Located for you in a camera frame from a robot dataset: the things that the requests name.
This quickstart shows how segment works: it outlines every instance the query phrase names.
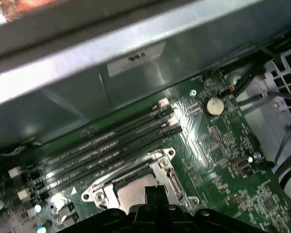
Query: sticker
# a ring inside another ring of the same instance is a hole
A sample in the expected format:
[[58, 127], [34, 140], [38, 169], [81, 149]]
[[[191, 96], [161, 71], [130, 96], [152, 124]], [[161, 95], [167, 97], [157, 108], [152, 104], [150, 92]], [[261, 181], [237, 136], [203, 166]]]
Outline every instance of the sticker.
[[142, 50], [130, 53], [128, 56], [108, 63], [109, 77], [114, 77], [144, 63], [153, 61], [161, 56], [166, 43], [162, 42]]

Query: cpu socket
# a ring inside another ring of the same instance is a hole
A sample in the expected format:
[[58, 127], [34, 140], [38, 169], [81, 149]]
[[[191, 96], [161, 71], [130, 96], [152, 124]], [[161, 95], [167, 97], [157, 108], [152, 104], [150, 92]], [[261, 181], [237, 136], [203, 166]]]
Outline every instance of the cpu socket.
[[145, 186], [164, 185], [170, 204], [182, 205], [192, 212], [199, 199], [186, 195], [171, 164], [175, 154], [173, 148], [144, 154], [97, 179], [82, 193], [81, 199], [94, 202], [101, 211], [119, 208], [128, 214], [131, 206], [146, 202]]

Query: motherboard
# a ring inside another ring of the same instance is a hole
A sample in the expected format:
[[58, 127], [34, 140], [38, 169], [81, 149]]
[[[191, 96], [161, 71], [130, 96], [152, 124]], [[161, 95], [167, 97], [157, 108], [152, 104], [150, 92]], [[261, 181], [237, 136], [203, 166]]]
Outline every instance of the motherboard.
[[0, 165], [0, 233], [54, 233], [145, 202], [291, 233], [259, 141], [220, 75], [198, 75]]

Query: green circuit board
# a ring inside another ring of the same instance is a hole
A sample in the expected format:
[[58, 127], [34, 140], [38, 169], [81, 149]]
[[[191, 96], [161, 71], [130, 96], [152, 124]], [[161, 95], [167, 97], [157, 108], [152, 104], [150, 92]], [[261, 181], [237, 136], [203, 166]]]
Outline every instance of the green circuit board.
[[[168, 98], [182, 132], [162, 139], [155, 145], [144, 148], [144, 151], [169, 147], [175, 149], [173, 167], [186, 193], [199, 198], [196, 209], [211, 208], [264, 230], [272, 224], [279, 232], [291, 233], [287, 204], [273, 186], [272, 171], [259, 169], [263, 156], [255, 159], [246, 169], [235, 166], [237, 158], [254, 158], [255, 154], [262, 154], [262, 151], [233, 95], [222, 98], [224, 111], [219, 116], [205, 113], [205, 99], [225, 89], [224, 78], [220, 75], [190, 78], [34, 151], [22, 154], [17, 157], [17, 162], [14, 161], [12, 165], [7, 163], [5, 166], [11, 169], [16, 166], [15, 163], [21, 166], [35, 162], [57, 150], [68, 148], [80, 138], [93, 138], [114, 123]], [[8, 177], [3, 176], [2, 179], [0, 184]], [[97, 214], [98, 209], [93, 203], [81, 200], [81, 194], [94, 180], [90, 174], [57, 190], [47, 199], [42, 211], [27, 220], [20, 220], [18, 217], [22, 209], [21, 204], [13, 202], [17, 198], [13, 187], [5, 186], [5, 193], [11, 194], [5, 195], [4, 198], [8, 201], [5, 201], [4, 209], [0, 210], [0, 233], [13, 232], [11, 230], [14, 229], [18, 230], [16, 232], [36, 232], [36, 228], [52, 216], [51, 199], [73, 203], [78, 221]], [[58, 230], [60, 228], [56, 223], [53, 224], [51, 231]]]

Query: black cable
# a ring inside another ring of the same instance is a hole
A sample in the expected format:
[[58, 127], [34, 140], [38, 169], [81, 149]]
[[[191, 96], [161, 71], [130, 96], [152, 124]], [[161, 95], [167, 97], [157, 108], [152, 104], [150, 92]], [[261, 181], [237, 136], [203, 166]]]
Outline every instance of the black cable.
[[274, 159], [274, 163], [277, 165], [278, 164], [278, 160], [280, 158], [280, 155], [284, 149], [284, 147], [286, 146], [287, 142], [291, 139], [291, 129], [286, 133], [286, 135], [283, 137], [281, 143], [280, 143], [280, 146], [279, 146], [279, 149], [278, 149], [278, 152], [275, 156], [275, 159]]
[[288, 183], [288, 181], [289, 181], [290, 179], [291, 179], [291, 170], [288, 171], [288, 172], [284, 175], [284, 177], [281, 179], [281, 181], [280, 181], [280, 183], [279, 183], [282, 189], [285, 189], [285, 187], [286, 187], [286, 185], [287, 185], [287, 183]]
[[258, 95], [255, 95], [253, 97], [250, 97], [250, 98], [248, 98], [246, 100], [239, 101], [238, 104], [239, 104], [239, 106], [243, 106], [243, 105], [258, 101], [258, 100], [260, 100], [262, 98], [263, 98], [263, 95], [262, 94], [258, 94]]
[[279, 96], [279, 97], [291, 100], [291, 94], [289, 94], [289, 93], [281, 93], [281, 92], [270, 91], [270, 92], [268, 92], [268, 96], [271, 96], [271, 97]]
[[[275, 40], [274, 43], [266, 47], [272, 54], [281, 54], [291, 48], [291, 31]], [[238, 80], [237, 90], [234, 92], [234, 96], [237, 97], [243, 92], [256, 75], [258, 75], [264, 68], [264, 65], [273, 57], [265, 52], [257, 53], [258, 60], [252, 64], [248, 71]]]
[[279, 168], [277, 169], [277, 171], [275, 172], [274, 176], [273, 176], [273, 181], [274, 181], [274, 186], [277, 188], [277, 191], [280, 193], [280, 195], [285, 199], [285, 201], [287, 202], [287, 204], [291, 207], [291, 199], [288, 197], [288, 195], [285, 193], [285, 191], [281, 188], [280, 184], [279, 184], [279, 177], [288, 169], [291, 168], [291, 155], [289, 156], [289, 158], [286, 159], [286, 161], [284, 161]]
[[[280, 43], [279, 47], [273, 49], [273, 53], [280, 54], [291, 48], [291, 39], [287, 43]], [[270, 61], [272, 57], [266, 53], [261, 55], [261, 58], [254, 62], [253, 65], [248, 69], [248, 71], [237, 81], [237, 90], [234, 92], [234, 96], [239, 96], [251, 83], [255, 76], [257, 76], [261, 70], [264, 68], [264, 65]]]
[[[291, 100], [291, 94], [290, 93], [281, 93], [281, 92], [272, 92], [272, 91], [270, 91], [267, 94], [270, 97], [282, 97], [284, 99], [290, 99]], [[262, 94], [258, 94], [258, 95], [252, 96], [252, 97], [250, 97], [250, 98], [248, 98], [246, 100], [239, 101], [238, 104], [240, 106], [243, 106], [243, 105], [258, 101], [258, 100], [262, 99], [263, 97], [264, 96]]]

